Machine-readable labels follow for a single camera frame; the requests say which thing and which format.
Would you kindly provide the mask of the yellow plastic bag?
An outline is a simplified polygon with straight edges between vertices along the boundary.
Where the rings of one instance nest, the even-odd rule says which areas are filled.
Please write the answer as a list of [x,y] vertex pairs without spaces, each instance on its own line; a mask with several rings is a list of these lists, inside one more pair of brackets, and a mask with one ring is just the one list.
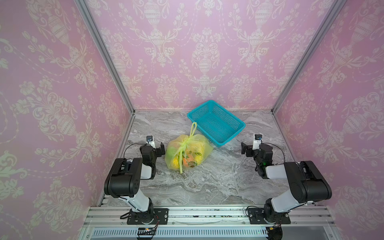
[[179,171],[182,174],[184,169],[201,165],[212,153],[213,147],[209,140],[195,133],[197,127],[198,124],[194,122],[189,135],[180,135],[169,142],[165,162],[170,170]]

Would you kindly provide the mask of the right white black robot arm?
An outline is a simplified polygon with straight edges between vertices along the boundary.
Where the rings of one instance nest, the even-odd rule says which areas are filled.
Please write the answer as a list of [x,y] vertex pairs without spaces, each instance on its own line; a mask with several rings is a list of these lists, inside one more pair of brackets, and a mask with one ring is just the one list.
[[330,185],[312,161],[274,165],[273,147],[267,144],[256,146],[241,143],[241,154],[254,159],[255,171],[262,179],[288,181],[289,190],[266,200],[262,211],[266,223],[289,224],[291,210],[332,197]]

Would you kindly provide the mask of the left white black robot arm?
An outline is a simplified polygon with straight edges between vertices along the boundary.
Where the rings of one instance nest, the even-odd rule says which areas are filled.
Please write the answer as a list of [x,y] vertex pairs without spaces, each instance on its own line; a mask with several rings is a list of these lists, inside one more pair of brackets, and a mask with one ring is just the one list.
[[154,148],[152,144],[140,147],[140,158],[117,158],[104,184],[105,195],[123,200],[131,209],[120,216],[128,225],[166,225],[169,209],[155,208],[153,201],[140,189],[141,180],[152,180],[156,176],[156,161],[165,155],[164,144]]

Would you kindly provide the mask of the teal plastic basket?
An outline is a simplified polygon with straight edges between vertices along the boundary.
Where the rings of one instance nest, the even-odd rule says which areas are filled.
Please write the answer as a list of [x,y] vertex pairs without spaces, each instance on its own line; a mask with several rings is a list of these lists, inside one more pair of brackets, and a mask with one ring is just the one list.
[[187,116],[218,148],[230,142],[246,127],[242,120],[213,100],[201,104]]

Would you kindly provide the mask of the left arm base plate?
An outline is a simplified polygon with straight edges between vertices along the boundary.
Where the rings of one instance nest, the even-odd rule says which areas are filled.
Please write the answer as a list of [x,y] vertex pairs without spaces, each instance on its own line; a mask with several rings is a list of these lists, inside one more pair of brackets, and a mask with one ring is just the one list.
[[130,211],[127,217],[128,225],[166,225],[168,223],[169,209],[154,208],[144,213]]

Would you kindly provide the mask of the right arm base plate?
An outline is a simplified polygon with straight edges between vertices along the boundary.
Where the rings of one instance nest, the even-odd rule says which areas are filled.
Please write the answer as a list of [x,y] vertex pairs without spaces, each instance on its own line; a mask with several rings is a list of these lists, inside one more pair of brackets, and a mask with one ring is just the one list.
[[288,213],[275,213],[273,210],[265,211],[256,206],[248,206],[245,210],[251,225],[289,225],[291,220]]

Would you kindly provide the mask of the left corner aluminium post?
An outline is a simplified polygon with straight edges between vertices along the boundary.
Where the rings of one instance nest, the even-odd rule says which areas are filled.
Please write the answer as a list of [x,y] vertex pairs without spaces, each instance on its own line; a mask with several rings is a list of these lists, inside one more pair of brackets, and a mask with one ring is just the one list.
[[89,7],[84,0],[74,0],[75,4],[78,7],[78,10],[83,17],[83,20],[85,21],[85,24],[91,34],[91,37],[94,40],[94,43],[99,50],[103,61],[106,65],[106,68],[108,69],[112,80],[114,81],[115,85],[117,86],[117,89],[122,97],[122,100],[124,104],[126,105],[128,111],[130,112],[131,116],[135,114],[135,109],[133,108],[133,104],[128,96],[128,93],[125,89],[125,86],[119,76],[119,73],[113,63],[112,57],[107,49],[106,44],[104,43],[104,40],[102,38],[102,34],[100,30],[98,29],[98,26],[89,10]]

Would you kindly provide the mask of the corner aluminium post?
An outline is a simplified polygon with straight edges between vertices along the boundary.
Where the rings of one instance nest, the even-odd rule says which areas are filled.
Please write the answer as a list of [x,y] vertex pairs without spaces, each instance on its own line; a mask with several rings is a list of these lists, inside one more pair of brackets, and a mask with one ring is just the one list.
[[347,2],[346,0],[336,0],[336,1],[333,1],[333,3],[331,4],[323,21],[321,22],[319,28],[315,32],[312,40],[310,41],[308,47],[306,48],[305,52],[300,58],[296,68],[294,69],[291,77],[287,81],[287,84],[285,85],[283,91],[278,97],[278,100],[276,101],[274,107],[271,109],[271,113],[273,116],[277,115],[279,109],[281,108],[285,99],[287,98],[293,86],[295,85],[295,82],[298,80],[300,74],[305,69],[306,65],[309,63],[311,57],[316,52],[318,46],[326,36],[328,30],[330,29],[331,25],[339,15],[340,11],[342,10],[346,2]]
[[128,96],[128,93],[125,89],[125,86],[119,76],[119,73],[113,63],[112,57],[107,49],[106,44],[104,43],[104,40],[102,38],[102,34],[100,30],[98,29],[98,26],[89,10],[89,7],[84,0],[74,0],[75,4],[78,7],[78,10],[83,17],[83,20],[85,21],[85,24],[91,34],[91,37],[94,40],[94,43],[99,50],[103,61],[106,65],[106,68],[108,69],[112,80],[114,81],[115,85],[117,86],[117,89],[122,97],[122,100],[124,104],[126,105],[128,111],[130,112],[131,116],[135,114],[135,109],[133,108],[133,104]]

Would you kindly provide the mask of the right corner aluminium post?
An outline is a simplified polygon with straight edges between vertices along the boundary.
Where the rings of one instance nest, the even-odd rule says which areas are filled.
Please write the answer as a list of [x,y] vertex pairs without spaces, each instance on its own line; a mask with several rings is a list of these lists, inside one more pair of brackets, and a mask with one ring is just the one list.
[[318,46],[326,36],[328,30],[330,29],[331,25],[339,15],[340,11],[342,10],[346,2],[347,2],[346,0],[336,0],[336,1],[333,1],[333,3],[331,4],[323,21],[321,22],[319,28],[315,32],[312,40],[310,41],[308,47],[306,48],[305,52],[300,58],[296,68],[294,69],[291,77],[287,81],[287,84],[285,85],[283,91],[278,97],[278,100],[276,101],[274,107],[271,109],[271,113],[273,116],[277,115],[279,109],[281,108],[285,99],[287,98],[293,86],[295,85],[295,82],[298,80],[300,74],[305,69],[306,65],[309,63],[311,57],[316,52]]

